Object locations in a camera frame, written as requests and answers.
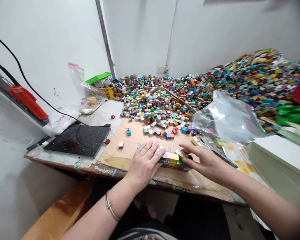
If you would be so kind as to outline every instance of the clear plastic bag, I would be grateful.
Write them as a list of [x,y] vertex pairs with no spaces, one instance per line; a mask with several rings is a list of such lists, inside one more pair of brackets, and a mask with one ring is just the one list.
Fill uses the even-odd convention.
[[95,96],[97,99],[100,99],[100,100],[105,100],[105,101],[108,100],[108,97],[104,91],[102,91],[86,82],[83,82],[81,84],[81,86],[83,86],[85,89],[86,97]]
[[218,90],[213,92],[213,102],[194,114],[192,127],[213,130],[225,142],[248,143],[267,136],[252,106]]
[[72,82],[78,91],[81,98],[86,98],[89,96],[95,96],[97,99],[107,101],[107,95],[104,91],[86,83],[84,81],[84,70],[79,67],[78,64],[68,63],[68,68],[70,69]]
[[85,98],[86,93],[84,88],[81,87],[81,84],[84,83],[84,70],[79,67],[78,64],[68,63],[68,68],[70,70],[71,79],[73,82],[73,86],[75,87],[79,97]]

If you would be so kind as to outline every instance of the silver bangle bracelet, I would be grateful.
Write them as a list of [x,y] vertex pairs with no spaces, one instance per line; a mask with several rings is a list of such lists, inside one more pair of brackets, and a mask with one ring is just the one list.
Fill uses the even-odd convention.
[[106,199],[106,206],[107,206],[107,209],[110,210],[111,215],[113,216],[113,218],[119,222],[119,221],[121,220],[121,218],[118,218],[118,217],[114,214],[114,212],[113,212],[113,210],[112,210],[112,208],[111,208],[111,203],[109,202],[109,198],[108,198],[108,193],[109,193],[109,192],[110,192],[110,190],[107,191],[106,197],[105,197],[105,199]]

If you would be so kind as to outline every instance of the forearm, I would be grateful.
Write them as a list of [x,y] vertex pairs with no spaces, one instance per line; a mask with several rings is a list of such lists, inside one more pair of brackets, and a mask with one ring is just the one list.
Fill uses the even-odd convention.
[[[111,208],[117,217],[122,217],[133,201],[136,193],[128,181],[123,178],[109,192],[108,198]],[[69,239],[109,239],[117,221],[106,208],[103,196],[67,233],[62,240]]]
[[242,197],[280,240],[300,237],[300,210],[234,168],[227,174],[221,184]]

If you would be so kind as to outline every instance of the black granite slab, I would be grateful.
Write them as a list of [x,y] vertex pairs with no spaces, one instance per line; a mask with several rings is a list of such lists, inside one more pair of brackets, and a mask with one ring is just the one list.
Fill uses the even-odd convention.
[[73,124],[43,149],[94,158],[110,130],[110,127]]

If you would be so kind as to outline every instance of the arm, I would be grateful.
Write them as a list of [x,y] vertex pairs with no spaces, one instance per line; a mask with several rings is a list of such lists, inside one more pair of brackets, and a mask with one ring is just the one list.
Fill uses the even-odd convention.
[[[158,142],[153,144],[153,141],[150,141],[137,149],[126,176],[110,190],[109,202],[117,217],[123,216],[134,197],[149,184],[162,165],[158,161],[165,153],[165,149],[154,155],[158,146]],[[110,210],[106,208],[103,196],[61,239],[109,239],[117,223]]]
[[194,153],[200,160],[197,163],[185,159],[185,163],[242,197],[280,240],[300,238],[300,210],[295,206],[222,161],[210,149],[184,144],[180,146],[184,148],[184,152]]

